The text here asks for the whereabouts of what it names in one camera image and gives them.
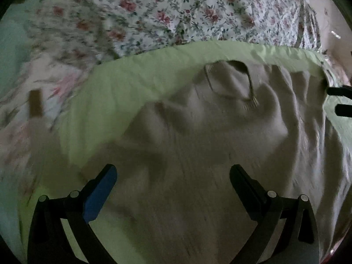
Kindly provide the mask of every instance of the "floral blanket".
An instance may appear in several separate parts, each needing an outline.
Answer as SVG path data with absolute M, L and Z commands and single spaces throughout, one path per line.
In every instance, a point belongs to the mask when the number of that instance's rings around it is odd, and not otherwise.
M 25 176 L 24 193 L 35 179 L 28 169 L 25 104 L 31 89 L 42 89 L 52 126 L 101 62 L 211 39 L 321 46 L 314 10 L 305 0 L 41 0 L 31 17 L 32 60 L 0 99 L 0 164 Z

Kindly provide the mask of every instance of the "green sheet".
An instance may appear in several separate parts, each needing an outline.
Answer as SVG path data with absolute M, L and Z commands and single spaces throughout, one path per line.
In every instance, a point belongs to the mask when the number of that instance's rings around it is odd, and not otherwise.
M 59 121 L 60 145 L 52 146 L 44 161 L 50 168 L 44 171 L 32 198 L 22 201 L 24 246 L 40 195 L 63 197 L 73 189 L 81 189 L 84 181 L 79 178 L 80 168 L 99 144 L 121 136 L 146 102 L 171 95 L 189 83 L 205 64 L 218 60 L 256 61 L 281 65 L 290 72 L 309 70 L 312 75 L 323 75 L 323 57 L 316 52 L 235 41 L 194 42 L 97 66 Z M 146 263 L 150 259 L 138 245 L 130 220 L 116 218 L 103 208 L 91 226 L 117 263 Z M 69 241 L 76 255 L 84 259 L 72 232 Z

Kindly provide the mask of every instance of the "white wall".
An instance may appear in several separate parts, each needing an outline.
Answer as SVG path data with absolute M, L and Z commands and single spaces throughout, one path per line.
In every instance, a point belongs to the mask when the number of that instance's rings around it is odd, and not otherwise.
M 332 0 L 307 0 L 316 11 L 323 50 L 329 49 L 352 77 L 352 31 Z M 336 38 L 331 31 L 341 36 Z

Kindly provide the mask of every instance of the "brown garment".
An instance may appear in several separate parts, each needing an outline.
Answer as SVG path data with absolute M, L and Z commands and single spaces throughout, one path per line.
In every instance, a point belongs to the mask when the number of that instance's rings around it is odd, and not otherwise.
M 308 72 L 274 65 L 207 65 L 171 98 L 146 104 L 82 172 L 94 178 L 106 163 L 117 167 L 110 204 L 133 217 L 154 263 L 235 257 L 256 223 L 231 186 L 234 164 L 266 190 L 309 196 L 322 257 L 350 217 L 341 208 L 351 186 L 351 156 L 323 112 L 325 88 Z

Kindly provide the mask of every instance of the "floral fabric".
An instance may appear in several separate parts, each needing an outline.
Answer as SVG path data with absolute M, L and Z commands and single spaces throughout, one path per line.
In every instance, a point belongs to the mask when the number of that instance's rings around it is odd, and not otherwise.
M 0 165 L 21 176 L 23 193 L 35 179 L 28 165 L 31 89 L 41 88 L 50 127 L 100 62 L 211 39 L 320 49 L 305 0 L 41 0 L 28 33 L 32 59 L 0 99 Z

